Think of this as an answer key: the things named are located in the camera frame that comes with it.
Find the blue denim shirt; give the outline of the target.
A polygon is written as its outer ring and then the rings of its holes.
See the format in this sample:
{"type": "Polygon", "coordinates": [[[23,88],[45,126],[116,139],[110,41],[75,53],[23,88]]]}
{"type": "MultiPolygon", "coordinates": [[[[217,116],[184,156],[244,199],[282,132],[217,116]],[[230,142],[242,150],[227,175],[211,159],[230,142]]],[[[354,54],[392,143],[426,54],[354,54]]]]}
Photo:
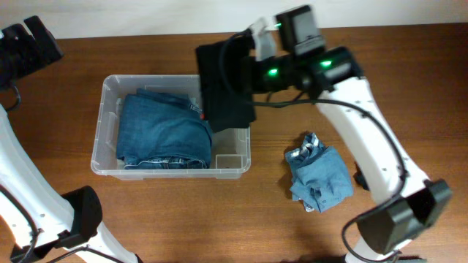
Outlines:
{"type": "Polygon", "coordinates": [[[310,133],[284,155],[292,173],[292,200],[305,211],[323,213],[354,194],[349,171],[338,151],[310,133]]]}

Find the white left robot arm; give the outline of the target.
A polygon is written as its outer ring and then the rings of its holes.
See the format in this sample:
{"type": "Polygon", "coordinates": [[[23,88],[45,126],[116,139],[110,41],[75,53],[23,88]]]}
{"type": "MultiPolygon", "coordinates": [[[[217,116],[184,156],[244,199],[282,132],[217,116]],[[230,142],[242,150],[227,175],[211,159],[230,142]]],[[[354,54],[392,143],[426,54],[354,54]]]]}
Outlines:
{"type": "Polygon", "coordinates": [[[139,262],[110,233],[95,190],[57,193],[15,136],[8,114],[21,103],[16,81],[59,61],[63,52],[36,15],[1,30],[1,90],[15,103],[1,108],[1,217],[15,244],[11,262],[37,262],[54,248],[85,262],[139,262]]]}

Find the clear plastic storage bin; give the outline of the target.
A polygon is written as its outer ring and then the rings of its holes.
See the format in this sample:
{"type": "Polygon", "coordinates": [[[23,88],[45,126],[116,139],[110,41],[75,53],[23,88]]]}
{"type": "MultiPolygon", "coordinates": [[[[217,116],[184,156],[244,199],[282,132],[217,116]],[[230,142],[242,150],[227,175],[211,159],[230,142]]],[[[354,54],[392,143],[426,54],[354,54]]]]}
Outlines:
{"type": "Polygon", "coordinates": [[[124,98],[139,88],[188,94],[201,106],[198,75],[110,75],[102,84],[91,170],[97,175],[109,175],[120,180],[153,178],[216,178],[239,179],[252,164],[250,129],[226,129],[213,135],[211,166],[208,169],[124,169],[116,158],[118,126],[124,98]]]}

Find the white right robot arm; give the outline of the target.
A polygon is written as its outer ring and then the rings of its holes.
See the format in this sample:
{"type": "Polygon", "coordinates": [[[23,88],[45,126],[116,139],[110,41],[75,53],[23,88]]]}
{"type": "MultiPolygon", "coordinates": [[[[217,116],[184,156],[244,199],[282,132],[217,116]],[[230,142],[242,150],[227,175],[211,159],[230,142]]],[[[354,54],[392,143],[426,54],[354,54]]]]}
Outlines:
{"type": "Polygon", "coordinates": [[[361,237],[345,261],[399,262],[402,248],[436,223],[452,190],[407,155],[350,50],[325,46],[312,7],[289,9],[275,20],[279,40],[264,18],[244,30],[255,56],[243,67],[243,89],[266,93],[294,86],[307,94],[350,150],[376,204],[352,220],[361,237]]]}

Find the dark navy garment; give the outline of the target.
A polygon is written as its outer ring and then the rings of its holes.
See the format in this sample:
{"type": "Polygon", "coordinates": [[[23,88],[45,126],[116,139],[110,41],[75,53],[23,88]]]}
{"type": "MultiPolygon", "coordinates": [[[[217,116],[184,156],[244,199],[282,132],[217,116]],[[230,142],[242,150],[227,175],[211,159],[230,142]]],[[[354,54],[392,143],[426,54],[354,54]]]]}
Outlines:
{"type": "Polygon", "coordinates": [[[358,163],[355,162],[355,168],[356,168],[356,172],[355,174],[353,175],[353,178],[355,180],[355,182],[362,188],[364,189],[365,191],[369,191],[369,187],[366,183],[366,180],[363,176],[363,173],[360,169],[360,167],[358,166],[358,163]]]}

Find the dark blue jeans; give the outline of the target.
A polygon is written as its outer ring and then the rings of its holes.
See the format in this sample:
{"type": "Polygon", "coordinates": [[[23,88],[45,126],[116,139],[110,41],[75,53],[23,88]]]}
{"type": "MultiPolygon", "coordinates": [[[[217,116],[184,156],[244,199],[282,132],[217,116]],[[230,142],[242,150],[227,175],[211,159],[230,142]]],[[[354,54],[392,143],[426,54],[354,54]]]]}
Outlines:
{"type": "Polygon", "coordinates": [[[211,147],[211,127],[188,95],[126,95],[116,145],[124,169],[208,169],[211,147]]]}

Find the black garment with orange tips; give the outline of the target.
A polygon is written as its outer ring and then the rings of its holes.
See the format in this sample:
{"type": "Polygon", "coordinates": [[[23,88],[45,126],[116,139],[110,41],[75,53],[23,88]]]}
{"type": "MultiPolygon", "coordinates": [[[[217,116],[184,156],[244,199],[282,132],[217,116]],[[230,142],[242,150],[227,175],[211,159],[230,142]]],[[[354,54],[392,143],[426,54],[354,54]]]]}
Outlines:
{"type": "Polygon", "coordinates": [[[245,102],[252,96],[243,92],[241,84],[241,59],[249,56],[252,41],[246,37],[234,39],[224,55],[225,74],[237,96],[225,88],[219,70],[223,45],[221,41],[195,49],[204,119],[214,133],[225,129],[247,129],[250,123],[256,121],[254,107],[245,102]]]}

